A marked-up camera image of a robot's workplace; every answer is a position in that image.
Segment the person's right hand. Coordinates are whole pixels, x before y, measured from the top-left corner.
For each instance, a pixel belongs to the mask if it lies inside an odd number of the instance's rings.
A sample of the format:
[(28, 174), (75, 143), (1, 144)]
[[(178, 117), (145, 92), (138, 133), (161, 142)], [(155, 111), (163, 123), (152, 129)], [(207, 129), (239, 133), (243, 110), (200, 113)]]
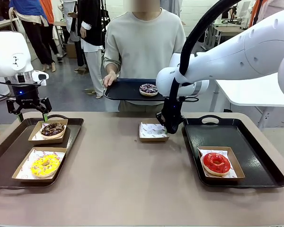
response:
[(108, 88), (117, 80), (117, 75), (114, 72), (108, 73), (104, 78), (104, 87)]

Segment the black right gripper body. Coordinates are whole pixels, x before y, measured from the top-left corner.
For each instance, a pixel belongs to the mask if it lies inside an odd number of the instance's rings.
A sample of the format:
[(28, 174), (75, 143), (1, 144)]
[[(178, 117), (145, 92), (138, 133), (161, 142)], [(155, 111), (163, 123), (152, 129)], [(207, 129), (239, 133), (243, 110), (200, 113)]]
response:
[(181, 108), (182, 102), (166, 97), (162, 109), (162, 116), (165, 120), (181, 120)]

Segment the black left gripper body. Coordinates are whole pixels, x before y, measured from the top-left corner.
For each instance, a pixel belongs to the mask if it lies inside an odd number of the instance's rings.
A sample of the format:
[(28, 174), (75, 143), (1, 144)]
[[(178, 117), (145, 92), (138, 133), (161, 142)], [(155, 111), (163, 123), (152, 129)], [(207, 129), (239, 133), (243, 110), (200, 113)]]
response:
[(14, 97), (12, 102), (22, 109), (40, 109), (41, 103), (38, 88), (40, 84), (13, 85)]

